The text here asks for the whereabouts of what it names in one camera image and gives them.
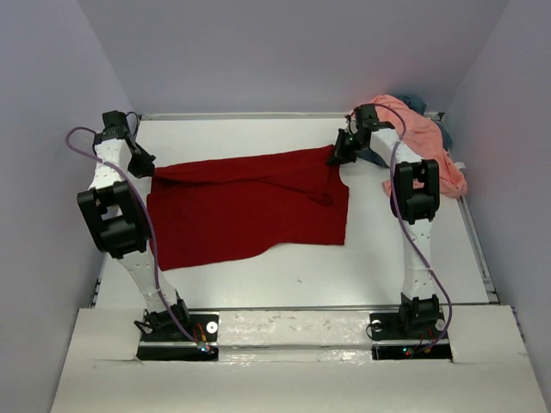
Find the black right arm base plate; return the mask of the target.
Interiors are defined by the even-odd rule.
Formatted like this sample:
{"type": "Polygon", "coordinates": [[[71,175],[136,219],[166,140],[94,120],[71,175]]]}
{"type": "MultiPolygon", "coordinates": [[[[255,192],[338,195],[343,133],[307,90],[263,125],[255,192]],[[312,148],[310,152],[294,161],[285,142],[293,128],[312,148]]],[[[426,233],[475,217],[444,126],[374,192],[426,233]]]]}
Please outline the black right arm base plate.
{"type": "Polygon", "coordinates": [[[445,327],[443,314],[436,322],[420,324],[406,331],[397,312],[376,312],[369,315],[365,328],[371,341],[374,361],[447,360],[452,361],[449,335],[440,335],[445,327]]]}

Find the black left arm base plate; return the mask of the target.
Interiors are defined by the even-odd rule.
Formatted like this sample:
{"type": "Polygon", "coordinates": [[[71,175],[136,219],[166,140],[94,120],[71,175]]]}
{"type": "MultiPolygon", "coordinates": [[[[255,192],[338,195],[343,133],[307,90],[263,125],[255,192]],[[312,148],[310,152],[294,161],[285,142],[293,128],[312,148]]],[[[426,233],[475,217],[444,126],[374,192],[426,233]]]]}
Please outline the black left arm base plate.
{"type": "Polygon", "coordinates": [[[167,332],[153,332],[148,324],[135,321],[140,331],[137,358],[141,361],[217,361],[220,314],[214,311],[192,311],[191,323],[185,330],[190,338],[176,327],[167,332]]]}

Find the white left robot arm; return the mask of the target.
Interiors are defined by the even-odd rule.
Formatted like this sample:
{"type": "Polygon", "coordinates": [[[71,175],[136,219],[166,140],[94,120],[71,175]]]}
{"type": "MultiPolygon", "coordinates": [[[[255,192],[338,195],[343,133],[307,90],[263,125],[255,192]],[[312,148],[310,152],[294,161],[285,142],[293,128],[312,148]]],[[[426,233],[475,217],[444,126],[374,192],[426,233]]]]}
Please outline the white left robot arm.
{"type": "Polygon", "coordinates": [[[65,137],[72,151],[96,162],[92,183],[77,195],[77,204],[96,247],[130,274],[144,298],[144,319],[134,323],[143,335],[192,342],[189,310],[160,270],[152,220],[128,178],[152,177],[156,158],[137,143],[127,117],[121,111],[104,113],[91,151],[79,150],[65,137]]]}

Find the red t shirt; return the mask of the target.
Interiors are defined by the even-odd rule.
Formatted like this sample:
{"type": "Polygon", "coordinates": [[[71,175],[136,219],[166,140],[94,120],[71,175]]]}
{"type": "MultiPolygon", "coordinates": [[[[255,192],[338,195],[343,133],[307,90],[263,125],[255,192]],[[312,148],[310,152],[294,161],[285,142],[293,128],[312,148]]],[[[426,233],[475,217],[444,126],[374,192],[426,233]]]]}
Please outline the red t shirt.
{"type": "Polygon", "coordinates": [[[147,208],[163,271],[345,242],[350,191],[332,146],[156,169],[147,208]]]}

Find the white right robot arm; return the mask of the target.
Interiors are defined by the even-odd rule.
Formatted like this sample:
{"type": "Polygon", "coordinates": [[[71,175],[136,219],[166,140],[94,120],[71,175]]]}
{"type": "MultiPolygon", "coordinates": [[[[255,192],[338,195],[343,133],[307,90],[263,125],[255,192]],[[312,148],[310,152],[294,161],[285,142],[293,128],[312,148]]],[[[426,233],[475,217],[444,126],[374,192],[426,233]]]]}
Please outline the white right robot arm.
{"type": "Polygon", "coordinates": [[[436,339],[444,321],[437,292],[442,289],[430,264],[430,232],[440,207],[439,165],[404,142],[406,122],[380,103],[363,104],[346,116],[326,163],[353,163],[371,150],[390,169],[390,206],[398,220],[404,251],[399,309],[370,316],[366,333],[373,341],[436,339]]]}

